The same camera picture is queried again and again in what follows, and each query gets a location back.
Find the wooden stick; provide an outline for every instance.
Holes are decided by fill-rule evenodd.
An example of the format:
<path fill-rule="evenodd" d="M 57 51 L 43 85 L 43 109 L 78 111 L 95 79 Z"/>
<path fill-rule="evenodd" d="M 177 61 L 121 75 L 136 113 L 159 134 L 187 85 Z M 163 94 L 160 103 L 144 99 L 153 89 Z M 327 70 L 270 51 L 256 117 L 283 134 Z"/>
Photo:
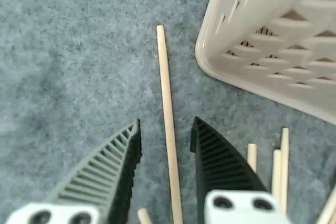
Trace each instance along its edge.
<path fill-rule="evenodd" d="M 334 214 L 332 215 L 329 224 L 336 224 L 336 209 L 334 210 Z"/>
<path fill-rule="evenodd" d="M 138 218 L 140 224 L 152 224 L 151 218 L 149 217 L 148 212 L 145 208 L 139 209 Z"/>
<path fill-rule="evenodd" d="M 170 192 L 172 198 L 172 211 L 174 224 L 182 224 L 182 206 L 180 194 L 180 182 L 178 179 L 177 155 L 174 133 L 173 107 L 169 81 L 169 67 L 164 29 L 162 25 L 157 26 L 157 43 L 159 51 L 161 91 L 163 102 L 163 117 L 166 133 L 166 146 L 168 156 L 168 170 L 170 180 Z"/>
<path fill-rule="evenodd" d="M 288 165 L 289 165 L 289 129 L 282 129 L 281 137 L 281 195 L 280 208 L 287 213 L 288 191 Z"/>
<path fill-rule="evenodd" d="M 272 195 L 280 204 L 281 195 L 281 150 L 273 151 Z"/>
<path fill-rule="evenodd" d="M 328 224 L 336 211 L 336 185 L 334 186 L 329 199 L 327 200 L 317 224 Z"/>
<path fill-rule="evenodd" d="M 247 163 L 252 168 L 252 170 L 257 173 L 257 145 L 248 144 L 247 145 Z"/>

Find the screw hole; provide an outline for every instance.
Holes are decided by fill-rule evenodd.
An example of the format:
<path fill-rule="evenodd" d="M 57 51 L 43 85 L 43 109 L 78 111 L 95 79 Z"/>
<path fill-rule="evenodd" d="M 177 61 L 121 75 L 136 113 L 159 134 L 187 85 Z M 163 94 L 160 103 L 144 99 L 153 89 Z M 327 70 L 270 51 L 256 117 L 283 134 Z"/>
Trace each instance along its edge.
<path fill-rule="evenodd" d="M 253 206 L 257 209 L 271 211 L 273 210 L 273 206 L 268 201 L 265 201 L 264 199 L 255 199 L 253 201 Z"/>
<path fill-rule="evenodd" d="M 91 223 L 91 216 L 86 212 L 76 214 L 70 220 L 70 224 L 90 224 L 90 223 Z"/>
<path fill-rule="evenodd" d="M 224 197 L 215 198 L 214 205 L 216 207 L 225 208 L 225 209 L 233 208 L 232 202 L 229 199 L 224 198 Z"/>
<path fill-rule="evenodd" d="M 31 217 L 29 224 L 47 224 L 50 217 L 51 213 L 49 211 L 40 211 Z"/>

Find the gray carpet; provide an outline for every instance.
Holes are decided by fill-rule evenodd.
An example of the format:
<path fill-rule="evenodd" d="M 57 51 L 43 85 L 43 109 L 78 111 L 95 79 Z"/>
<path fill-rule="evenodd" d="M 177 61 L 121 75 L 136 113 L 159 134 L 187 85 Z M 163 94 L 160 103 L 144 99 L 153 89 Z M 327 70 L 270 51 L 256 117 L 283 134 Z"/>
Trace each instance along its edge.
<path fill-rule="evenodd" d="M 334 184 L 336 127 L 205 75 L 194 45 L 208 0 L 0 0 L 0 222 L 43 200 L 113 132 L 141 120 L 143 157 L 129 223 L 147 207 L 172 223 L 156 25 L 170 55 L 185 223 L 195 223 L 190 128 L 198 115 L 246 155 L 270 188 L 272 150 L 290 127 L 289 217 L 313 224 Z"/>

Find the ribbed rubber pad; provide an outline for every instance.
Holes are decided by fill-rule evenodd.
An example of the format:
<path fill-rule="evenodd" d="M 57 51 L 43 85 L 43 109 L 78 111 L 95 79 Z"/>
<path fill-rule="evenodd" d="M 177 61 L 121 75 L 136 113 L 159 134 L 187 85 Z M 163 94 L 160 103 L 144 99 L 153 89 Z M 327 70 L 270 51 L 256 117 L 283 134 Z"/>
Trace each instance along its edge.
<path fill-rule="evenodd" d="M 213 189 L 266 191 L 238 151 L 215 129 L 195 117 L 191 152 L 196 159 L 198 223 L 204 223 L 204 200 Z"/>
<path fill-rule="evenodd" d="M 141 157 L 140 121 L 111 136 L 56 187 L 48 202 L 94 205 L 109 223 L 126 223 L 134 170 Z"/>

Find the plastic basket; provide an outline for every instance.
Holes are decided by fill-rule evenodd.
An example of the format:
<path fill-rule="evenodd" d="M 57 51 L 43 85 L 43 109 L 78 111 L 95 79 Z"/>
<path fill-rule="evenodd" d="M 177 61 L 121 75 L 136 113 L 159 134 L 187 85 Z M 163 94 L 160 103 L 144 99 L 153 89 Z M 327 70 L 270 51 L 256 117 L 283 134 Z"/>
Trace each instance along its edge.
<path fill-rule="evenodd" d="M 208 75 L 336 124 L 336 0 L 210 0 Z"/>

